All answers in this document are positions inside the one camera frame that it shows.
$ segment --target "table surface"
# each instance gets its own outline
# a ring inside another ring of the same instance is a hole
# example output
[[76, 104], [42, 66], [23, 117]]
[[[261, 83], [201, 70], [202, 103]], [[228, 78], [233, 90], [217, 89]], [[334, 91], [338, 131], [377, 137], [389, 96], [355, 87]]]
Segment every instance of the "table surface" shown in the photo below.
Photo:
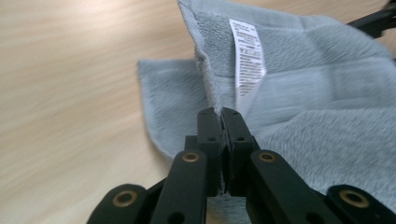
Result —
[[[240, 2], [342, 22], [386, 3]], [[3, 0], [0, 31], [0, 223], [85, 223], [110, 189], [166, 176], [136, 62], [193, 57], [176, 0]], [[396, 54], [395, 31], [379, 41]]]

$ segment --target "care label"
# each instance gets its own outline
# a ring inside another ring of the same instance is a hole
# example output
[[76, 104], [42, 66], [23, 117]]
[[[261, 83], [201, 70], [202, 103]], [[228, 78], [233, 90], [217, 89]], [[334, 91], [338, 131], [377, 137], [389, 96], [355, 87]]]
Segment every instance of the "care label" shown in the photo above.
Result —
[[245, 116], [266, 74], [264, 55], [254, 25], [232, 19], [230, 25], [235, 42], [235, 105]]

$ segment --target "light blue towel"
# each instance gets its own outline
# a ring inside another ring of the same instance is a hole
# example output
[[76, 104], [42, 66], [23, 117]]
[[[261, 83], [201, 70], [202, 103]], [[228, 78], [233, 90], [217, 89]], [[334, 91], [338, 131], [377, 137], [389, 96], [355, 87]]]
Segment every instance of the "light blue towel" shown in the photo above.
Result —
[[[195, 61], [141, 61], [151, 139], [169, 158], [196, 134], [196, 114], [235, 107], [235, 48], [229, 19], [256, 26], [267, 75], [247, 126], [313, 189], [349, 184], [396, 211], [396, 66], [360, 31], [321, 16], [300, 17], [223, 1], [180, 0]], [[248, 223], [242, 200], [209, 200], [225, 223]]]

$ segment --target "wood grain surface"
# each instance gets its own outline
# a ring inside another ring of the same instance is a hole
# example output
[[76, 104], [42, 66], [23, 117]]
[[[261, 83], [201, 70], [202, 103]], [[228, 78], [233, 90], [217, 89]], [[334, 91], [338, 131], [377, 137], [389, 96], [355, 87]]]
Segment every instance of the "wood grain surface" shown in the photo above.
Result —
[[[386, 3], [239, 2], [342, 22]], [[380, 41], [396, 55], [395, 36]], [[0, 223], [85, 223], [117, 185], [164, 178], [136, 62], [192, 57], [175, 0], [0, 1]]]

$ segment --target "gray towel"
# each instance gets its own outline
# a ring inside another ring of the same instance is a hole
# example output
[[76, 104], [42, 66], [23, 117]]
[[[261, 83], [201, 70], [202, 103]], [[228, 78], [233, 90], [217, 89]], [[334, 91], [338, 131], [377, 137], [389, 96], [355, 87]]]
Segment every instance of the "gray towel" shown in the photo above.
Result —
[[[267, 75], [245, 115], [262, 148], [313, 189], [349, 184], [396, 211], [396, 67], [369, 36], [331, 18], [300, 17], [222, 1], [179, 1], [195, 61], [141, 61], [148, 131], [165, 155], [196, 134], [196, 113], [235, 108], [229, 19], [253, 24]], [[245, 205], [209, 200], [226, 223], [248, 223]]]

